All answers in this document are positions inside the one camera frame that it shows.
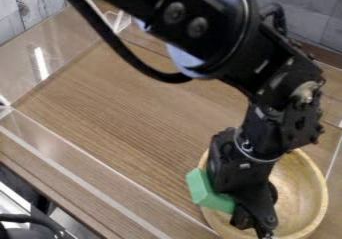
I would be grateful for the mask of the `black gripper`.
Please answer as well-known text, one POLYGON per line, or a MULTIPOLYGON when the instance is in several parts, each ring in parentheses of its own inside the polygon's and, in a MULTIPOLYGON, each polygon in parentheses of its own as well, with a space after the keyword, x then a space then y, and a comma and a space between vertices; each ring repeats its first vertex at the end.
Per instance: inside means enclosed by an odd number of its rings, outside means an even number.
POLYGON ((277 191, 269 182, 273 165, 273 162, 253 161, 244 155, 235 128, 228 127, 212 136, 207 159, 208 180, 213 192, 227 195, 237 204, 229 224, 239 230, 253 227, 257 239, 273 239, 277 227, 277 191))

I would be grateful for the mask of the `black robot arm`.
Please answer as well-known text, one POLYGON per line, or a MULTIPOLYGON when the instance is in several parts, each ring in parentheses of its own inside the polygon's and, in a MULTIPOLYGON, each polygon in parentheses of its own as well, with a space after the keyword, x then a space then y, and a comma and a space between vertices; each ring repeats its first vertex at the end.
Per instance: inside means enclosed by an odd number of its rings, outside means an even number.
POLYGON ((170 83, 217 80, 248 99, 243 123, 211 138, 204 166, 188 175, 192 194, 211 192, 207 208, 227 212, 231 225, 275 239, 277 190, 269 175, 283 155, 317 141, 324 78, 312 56, 287 36, 283 8, 256 0, 104 0, 165 42, 173 73, 125 47, 86 0, 68 0, 125 62, 170 83))

